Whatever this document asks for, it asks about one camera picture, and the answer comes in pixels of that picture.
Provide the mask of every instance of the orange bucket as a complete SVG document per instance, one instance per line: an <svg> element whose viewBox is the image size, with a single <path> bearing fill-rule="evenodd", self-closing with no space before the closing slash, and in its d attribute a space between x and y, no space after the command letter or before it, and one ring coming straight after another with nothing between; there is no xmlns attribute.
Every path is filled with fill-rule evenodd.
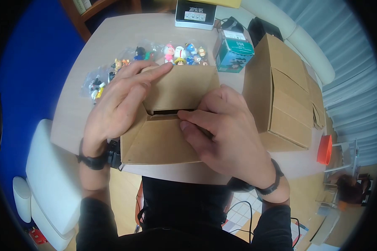
<svg viewBox="0 0 377 251"><path fill-rule="evenodd" d="M318 147L317 162L328 165L332 153L332 136L326 135L321 137L320 146Z"/></svg>

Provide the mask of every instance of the white sofa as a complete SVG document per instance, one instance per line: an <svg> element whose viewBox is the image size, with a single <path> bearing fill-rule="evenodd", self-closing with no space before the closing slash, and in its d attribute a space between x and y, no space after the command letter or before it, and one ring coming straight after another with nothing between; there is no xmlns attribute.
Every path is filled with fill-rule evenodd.
<svg viewBox="0 0 377 251"><path fill-rule="evenodd" d="M272 23L281 31L284 43L316 72L320 88L334 80L334 68L316 42L302 27L297 25L286 13L270 1L241 0L238 9L217 7L216 18L223 19L231 16L245 27L248 27L254 17L259 17Z"/></svg>
<svg viewBox="0 0 377 251"><path fill-rule="evenodd" d="M37 227L58 251L74 236L80 217L81 188L74 154L50 142L52 121L39 122L26 163L26 180L14 177L15 205L25 222Z"/></svg>

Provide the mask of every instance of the book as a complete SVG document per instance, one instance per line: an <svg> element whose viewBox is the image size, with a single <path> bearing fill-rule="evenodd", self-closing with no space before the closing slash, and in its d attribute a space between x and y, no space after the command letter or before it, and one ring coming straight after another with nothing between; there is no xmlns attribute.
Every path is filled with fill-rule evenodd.
<svg viewBox="0 0 377 251"><path fill-rule="evenodd" d="M81 1L82 1L82 4L84 5L84 7L85 7L86 10L87 10L89 7L92 6L90 0L81 0Z"/></svg>
<svg viewBox="0 0 377 251"><path fill-rule="evenodd" d="M84 5L82 4L81 0L73 0L75 7L78 10L78 13L82 14L86 11Z"/></svg>

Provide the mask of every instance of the black wristband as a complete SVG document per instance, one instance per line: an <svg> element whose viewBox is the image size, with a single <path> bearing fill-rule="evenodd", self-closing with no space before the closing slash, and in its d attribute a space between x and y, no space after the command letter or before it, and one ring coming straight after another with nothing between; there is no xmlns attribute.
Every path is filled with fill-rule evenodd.
<svg viewBox="0 0 377 251"><path fill-rule="evenodd" d="M271 161L272 161L272 164L275 167L275 183L272 184L271 186L267 187L267 188L264 188L264 189L260 189L260 188L255 187L257 189L257 191L259 193L261 193L262 195L267 195L267 194L270 194L273 191L275 191L279 186L279 180L283 176L283 173L282 173L281 168L279 167L278 163L274 159L271 159Z"/></svg>
<svg viewBox="0 0 377 251"><path fill-rule="evenodd" d="M77 156L78 163L81 161L87 165L92 170L102 170L106 163L108 163L108 150L106 149L101 156L99 157L86 157L82 153L82 142L84 138L81 139L80 142L80 155Z"/></svg>

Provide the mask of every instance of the pink figure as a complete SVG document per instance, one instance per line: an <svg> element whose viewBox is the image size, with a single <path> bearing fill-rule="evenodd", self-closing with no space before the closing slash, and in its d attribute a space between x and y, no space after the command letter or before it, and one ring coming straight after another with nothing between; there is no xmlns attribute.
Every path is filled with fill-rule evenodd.
<svg viewBox="0 0 377 251"><path fill-rule="evenodd" d="M173 61L174 48L171 44L167 44L164 48L165 62Z"/></svg>

